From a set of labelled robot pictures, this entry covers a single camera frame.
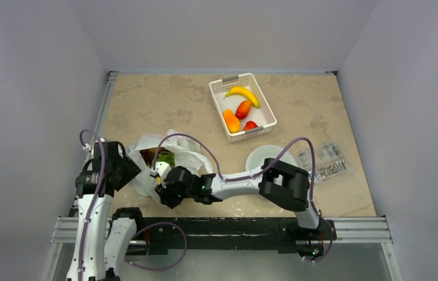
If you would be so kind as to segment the white plastic bag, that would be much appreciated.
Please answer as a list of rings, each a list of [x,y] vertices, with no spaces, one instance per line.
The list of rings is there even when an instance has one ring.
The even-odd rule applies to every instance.
[[[160,198],[155,191],[157,179],[150,176],[150,164],[153,161],[154,152],[150,153],[149,160],[144,160],[142,153],[145,150],[154,151],[163,138],[163,135],[145,133],[137,142],[131,144],[127,150],[127,155],[142,170],[129,182],[129,186],[141,196],[152,198],[157,204],[160,204]],[[211,161],[202,154],[198,142],[190,138],[174,136],[165,140],[160,148],[169,151],[174,156],[175,165],[183,166],[195,175],[201,169],[204,169],[207,173],[213,172]]]

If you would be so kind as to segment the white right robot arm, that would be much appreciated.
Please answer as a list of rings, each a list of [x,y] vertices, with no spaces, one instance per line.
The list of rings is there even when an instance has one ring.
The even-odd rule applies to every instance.
[[[155,191],[160,203],[169,208],[187,198],[210,205],[236,196],[260,195],[283,210],[292,211],[304,237],[313,238],[322,230],[320,215],[312,203],[309,173],[275,158],[267,158],[253,170],[224,176],[197,176],[185,167],[155,162],[150,175],[159,180]]]

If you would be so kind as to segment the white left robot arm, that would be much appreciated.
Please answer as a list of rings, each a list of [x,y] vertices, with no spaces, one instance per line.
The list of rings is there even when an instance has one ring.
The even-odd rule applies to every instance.
[[[78,225],[66,280],[120,280],[120,266],[131,239],[139,239],[145,223],[137,207],[110,215],[114,195],[140,172],[117,141],[95,143],[91,159],[75,180]]]

